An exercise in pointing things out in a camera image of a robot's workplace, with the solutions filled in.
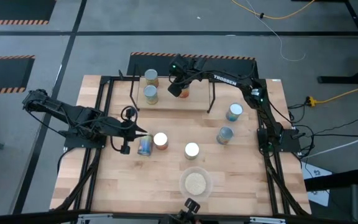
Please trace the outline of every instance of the butcher block tabletop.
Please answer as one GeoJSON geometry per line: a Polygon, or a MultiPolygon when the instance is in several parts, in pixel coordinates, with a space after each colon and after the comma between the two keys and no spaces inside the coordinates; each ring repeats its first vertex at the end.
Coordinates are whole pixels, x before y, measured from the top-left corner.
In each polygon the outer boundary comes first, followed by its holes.
{"type": "MultiPolygon", "coordinates": [[[[77,105],[94,107],[100,79],[100,75],[84,76],[77,105]]],[[[281,81],[266,82],[270,101],[287,116],[281,81]]],[[[131,82],[114,82],[109,116],[119,118],[121,110],[132,105],[130,89],[131,82]]],[[[132,96],[135,101],[137,91],[139,82],[134,83],[132,96]]],[[[290,128],[290,123],[278,113],[273,111],[273,115],[285,128],[290,128]]],[[[199,202],[201,208],[198,214],[272,214],[264,160],[258,152],[257,113],[249,108],[239,89],[217,83],[216,100],[210,114],[206,111],[141,109],[137,124],[151,134],[165,133],[168,136],[168,149],[159,151],[154,147],[150,157],[140,156],[137,154],[139,139],[136,139],[129,144],[131,153],[123,155],[114,151],[107,141],[101,153],[92,212],[178,213],[184,209],[186,201],[180,193],[181,174],[189,167],[202,167],[212,177],[213,189],[206,201],[199,202]],[[232,103],[240,103],[244,108],[236,122],[230,122],[225,117],[232,103]],[[216,135],[223,126],[230,126],[234,130],[234,137],[225,146],[216,141],[216,135]],[[189,142],[195,142],[200,147],[198,157],[192,161],[184,157],[184,149],[189,142]]],[[[116,147],[122,144],[120,138],[113,139],[116,147]]],[[[74,149],[62,159],[50,208],[59,206],[77,184],[84,153],[83,148],[74,149]]],[[[280,157],[285,185],[302,208],[309,212],[298,159],[285,152],[281,152],[280,157]]],[[[85,207],[87,193],[88,186],[85,186],[80,208],[85,207]]],[[[275,193],[278,210],[283,212],[277,186],[275,193]]]]}

